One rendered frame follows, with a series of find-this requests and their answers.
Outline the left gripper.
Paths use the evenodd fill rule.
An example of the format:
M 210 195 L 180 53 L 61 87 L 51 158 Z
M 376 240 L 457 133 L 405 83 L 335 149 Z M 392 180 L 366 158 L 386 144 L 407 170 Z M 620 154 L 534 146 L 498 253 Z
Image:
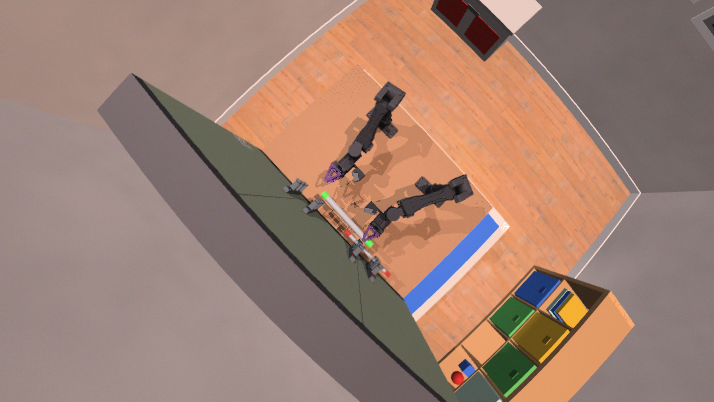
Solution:
M 386 217 L 386 218 L 387 218 L 387 217 Z M 388 218 L 387 218 L 380 226 L 378 226 L 378 225 L 375 223 L 375 221 L 373 220 L 373 221 L 369 224 L 369 226 L 368 226 L 368 228 L 367 228 L 367 230 L 366 230 L 366 232 L 365 232 L 365 234 L 364 234 L 362 240 L 363 240 L 363 241 L 367 241 L 367 240 L 370 240 L 370 239 L 379 237 L 379 236 L 384 232 L 384 229 L 385 229 L 391 222 L 392 222 L 392 221 L 388 220 Z M 374 225 L 374 226 L 373 226 L 373 225 Z M 377 227 L 376 225 L 377 225 L 378 227 Z M 376 227 L 375 227 L 375 226 L 376 226 Z M 379 230 L 378 230 L 378 229 L 379 229 Z M 368 236 L 368 238 L 365 238 L 369 230 L 371 230 L 374 234 Z M 377 231 L 378 231 L 378 232 L 377 232 Z

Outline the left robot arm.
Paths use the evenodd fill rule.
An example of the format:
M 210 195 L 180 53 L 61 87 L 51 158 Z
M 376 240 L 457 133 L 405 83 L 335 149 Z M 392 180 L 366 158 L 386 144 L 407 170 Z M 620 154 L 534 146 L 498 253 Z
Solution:
M 466 175 L 466 176 L 464 176 L 464 175 Z M 434 185 L 432 186 L 432 184 L 424 176 L 422 176 L 415 183 L 415 186 L 421 192 L 423 192 L 424 195 L 426 195 L 426 196 L 424 196 L 424 195 L 417 196 L 416 195 L 416 196 L 413 196 L 410 198 L 407 197 L 407 198 L 401 199 L 401 200 L 397 201 L 398 207 L 401 205 L 400 206 L 401 208 L 398 208 L 398 207 L 396 208 L 391 205 L 384 212 L 386 216 L 384 216 L 384 214 L 381 214 L 381 212 L 380 212 L 381 210 L 372 201 L 369 202 L 364 207 L 364 212 L 370 213 L 371 215 L 375 215 L 377 213 L 376 211 L 378 211 L 380 214 L 378 215 L 378 218 L 376 218 L 377 216 L 375 217 L 376 220 L 374 220 L 374 221 L 378 226 L 380 226 L 387 218 L 390 221 L 397 221 L 400 218 L 400 216 L 402 216 L 402 215 L 404 215 L 404 216 L 402 216 L 403 218 L 406 218 L 406 217 L 410 218 L 410 217 L 414 216 L 415 212 L 419 211 L 420 209 L 422 209 L 428 205 L 435 204 L 437 207 L 441 207 L 442 204 L 448 200 L 455 200 L 455 203 L 462 202 L 465 199 L 469 198 L 470 196 L 474 195 L 471 185 L 469 183 L 467 174 L 464 174 L 464 175 L 461 175 L 462 177 L 459 176 L 459 177 L 456 177 L 456 178 L 450 180 L 452 182 L 449 181 L 448 185 L 445 185 L 445 187 L 441 186 L 441 184 L 440 184 L 439 185 L 439 186 L 441 186 L 440 188 L 436 188 L 436 187 L 439 187 L 438 185 L 436 185 L 436 183 L 434 184 L 436 186 L 434 186 Z M 438 190 L 438 189 L 440 189 L 440 190 Z M 438 191 L 436 191 L 436 190 L 438 190 Z M 457 194 L 455 194 L 455 193 L 457 193 Z M 388 214 L 387 214 L 387 212 L 388 212 Z

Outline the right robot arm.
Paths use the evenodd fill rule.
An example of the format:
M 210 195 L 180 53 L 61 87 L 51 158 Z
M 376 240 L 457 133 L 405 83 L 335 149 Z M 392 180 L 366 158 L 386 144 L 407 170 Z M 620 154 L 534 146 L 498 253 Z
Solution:
M 404 98 L 405 94 L 406 94 L 406 92 L 402 91 L 401 89 L 399 89 L 398 87 L 396 87 L 395 85 L 390 83 L 389 81 L 387 81 L 386 84 L 381 88 L 381 90 L 376 94 L 376 96 L 374 98 L 374 100 L 376 101 L 375 107 L 372 108 L 367 113 L 367 117 L 369 118 L 369 120 L 368 120 L 366 126 L 360 131 L 360 133 L 357 135 L 357 137 L 353 141 L 352 145 L 350 145 L 348 148 L 347 155 L 354 162 L 351 159 L 348 159 L 342 165 L 344 167 L 344 169 L 347 171 L 347 173 L 353 167 L 355 168 L 352 170 L 352 176 L 354 178 L 354 182 L 359 182 L 365 176 L 365 174 L 355 165 L 355 162 L 360 157 L 362 157 L 361 149 L 364 153 L 367 153 L 373 147 L 374 144 L 371 142 L 374 139 L 377 128 L 379 127 L 389 138 L 392 138 L 398 132 L 398 129 L 391 123 L 392 122 L 391 111 L 393 112 L 393 110 L 400 104 L 400 102 Z M 388 99 L 386 99 L 386 97 L 390 101 Z M 379 100 L 380 100 L 380 102 L 379 102 Z M 397 105 L 397 103 L 399 103 L 399 104 Z M 380 125 L 379 125 L 379 122 L 381 122 Z M 388 126 L 385 125 L 385 123 Z M 365 148 L 363 147 L 363 145 Z

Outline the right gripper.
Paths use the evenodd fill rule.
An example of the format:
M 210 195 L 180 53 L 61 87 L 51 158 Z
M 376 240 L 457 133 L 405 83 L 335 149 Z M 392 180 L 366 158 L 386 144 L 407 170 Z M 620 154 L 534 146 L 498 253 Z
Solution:
M 343 165 L 348 159 L 351 159 L 351 158 L 350 158 L 348 155 L 345 155 L 339 162 L 336 160 L 336 161 L 333 162 L 334 164 L 331 163 L 331 164 L 330 164 L 330 167 L 329 167 L 329 169 L 328 169 L 328 172 L 327 172 L 327 174 L 326 174 L 326 176 L 325 176 L 325 181 L 328 182 L 328 183 L 331 183 L 331 182 L 333 182 L 333 181 L 336 181 L 336 180 L 338 180 L 338 179 L 343 178 L 343 177 L 346 175 L 347 171 L 342 167 L 342 165 Z M 351 159 L 351 160 L 352 160 L 352 159 Z M 353 160 L 352 160 L 352 161 L 353 161 Z M 353 161 L 353 162 L 354 162 L 354 161 Z M 336 168 L 334 165 L 335 165 L 336 167 L 338 166 L 338 168 Z M 332 171 L 331 171 L 331 169 L 332 169 Z M 342 170 L 341 170 L 341 169 L 342 169 Z M 331 173 L 330 173 L 330 171 L 331 171 Z M 340 171 L 341 171 L 341 172 L 340 172 Z M 331 177 L 332 174 L 333 174 L 333 172 L 335 172 L 337 175 Z M 329 173 L 330 173 L 330 175 L 329 175 Z M 329 176 L 329 177 L 328 177 L 328 176 Z M 331 178 L 330 178 L 330 177 L 331 177 Z

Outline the white bar with red end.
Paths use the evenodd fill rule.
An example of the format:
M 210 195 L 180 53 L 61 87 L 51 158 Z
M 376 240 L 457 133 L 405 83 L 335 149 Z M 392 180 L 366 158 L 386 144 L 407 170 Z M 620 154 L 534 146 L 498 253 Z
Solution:
M 348 231 L 346 230 L 344 232 L 356 245 L 359 243 L 359 241 Z M 364 247 L 365 248 L 365 247 Z M 363 251 L 373 262 L 376 261 L 376 259 L 366 250 Z M 383 267 L 384 268 L 384 267 Z M 389 277 L 391 274 L 384 268 L 381 270 L 387 277 Z

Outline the white bar with green ends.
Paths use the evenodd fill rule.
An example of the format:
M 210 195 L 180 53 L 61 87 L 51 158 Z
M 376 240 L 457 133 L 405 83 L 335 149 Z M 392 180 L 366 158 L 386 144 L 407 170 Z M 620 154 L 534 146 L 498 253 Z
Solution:
M 326 191 L 324 191 L 321 196 L 362 240 L 365 233 L 353 222 L 353 220 L 342 210 L 342 208 L 331 198 L 331 196 Z M 368 246 L 368 248 L 374 244 L 371 240 L 363 242 Z

